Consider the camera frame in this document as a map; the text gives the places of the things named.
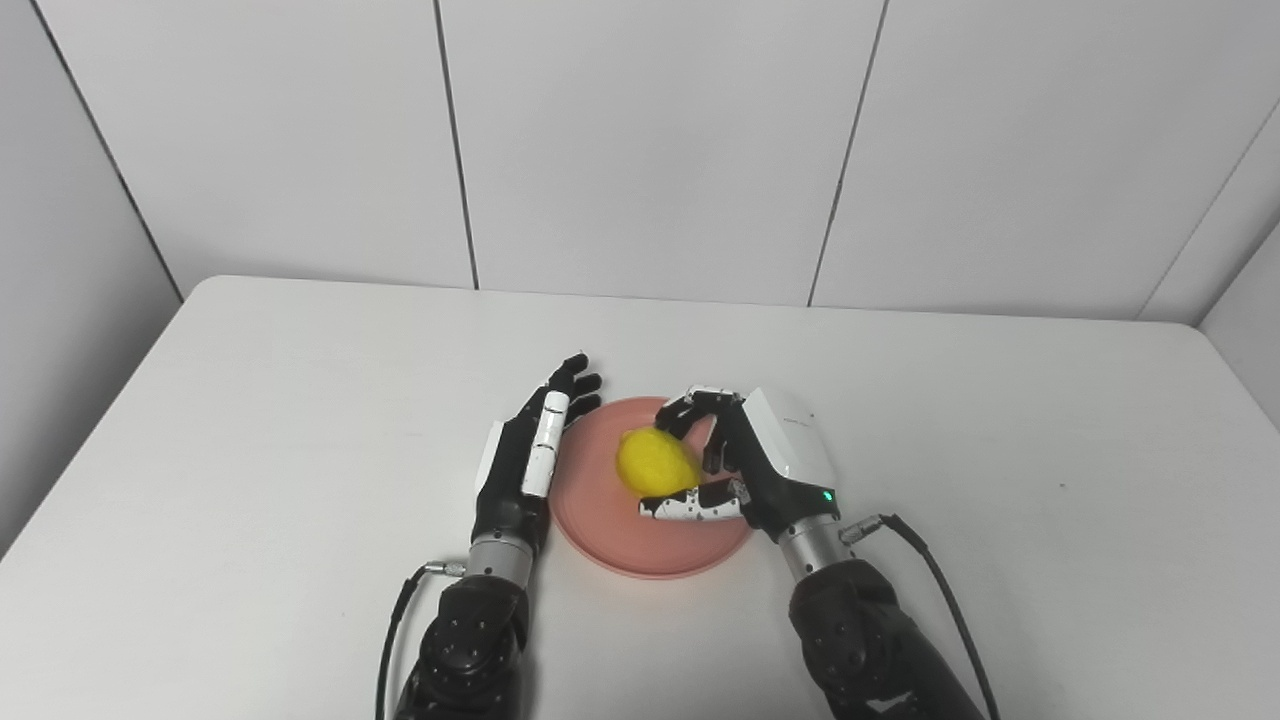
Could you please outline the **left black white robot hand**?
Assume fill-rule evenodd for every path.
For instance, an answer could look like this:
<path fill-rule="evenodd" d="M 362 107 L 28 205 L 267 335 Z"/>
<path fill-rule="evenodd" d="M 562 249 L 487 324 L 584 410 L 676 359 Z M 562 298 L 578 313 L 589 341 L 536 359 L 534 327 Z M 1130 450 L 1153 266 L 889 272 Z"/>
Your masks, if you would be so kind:
<path fill-rule="evenodd" d="M 540 553 L 550 528 L 547 496 L 561 442 L 554 438 L 547 443 L 543 432 L 562 436 L 602 406 L 602 377 L 588 368 L 586 354 L 567 357 L 511 419 L 498 425 L 498 434 L 486 446 L 489 460 L 475 501 L 472 542 L 515 539 L 534 556 Z"/>

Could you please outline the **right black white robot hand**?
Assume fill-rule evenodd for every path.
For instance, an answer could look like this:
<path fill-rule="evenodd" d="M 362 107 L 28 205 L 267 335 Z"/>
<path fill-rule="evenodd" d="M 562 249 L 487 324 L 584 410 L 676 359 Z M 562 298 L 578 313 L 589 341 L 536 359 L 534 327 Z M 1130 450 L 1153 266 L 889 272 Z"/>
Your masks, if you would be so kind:
<path fill-rule="evenodd" d="M 763 388 L 749 395 L 692 386 L 667 401 L 654 427 L 684 439 L 710 419 L 701 459 L 722 478 L 691 489 L 643 497 L 637 510 L 660 521 L 742 519 L 773 542 L 797 536 L 809 521 L 837 521 L 835 470 L 814 416 Z"/>

